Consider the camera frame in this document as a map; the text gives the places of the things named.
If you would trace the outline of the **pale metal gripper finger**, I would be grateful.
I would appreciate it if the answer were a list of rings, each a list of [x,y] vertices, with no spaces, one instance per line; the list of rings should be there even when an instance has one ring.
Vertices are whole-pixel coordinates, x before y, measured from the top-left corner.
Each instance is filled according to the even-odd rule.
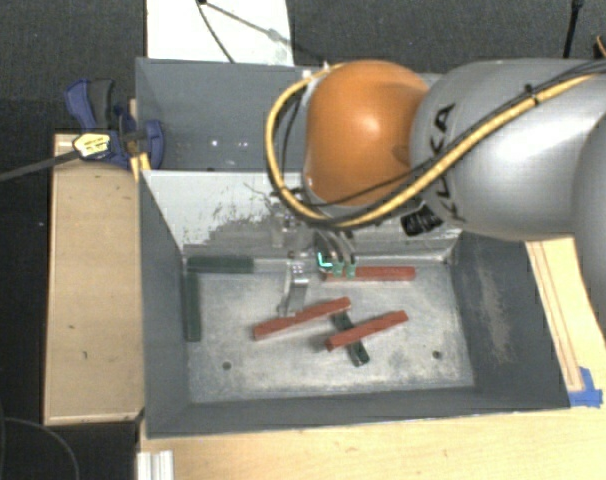
[[[304,307],[307,289],[310,283],[310,275],[302,263],[290,266],[288,284],[285,297],[285,314],[300,311]]]
[[[292,287],[293,275],[292,269],[288,266],[285,270],[284,274],[284,283],[282,289],[282,295],[277,305],[277,314],[279,316],[286,316],[289,312],[289,300],[290,300],[290,291]]]

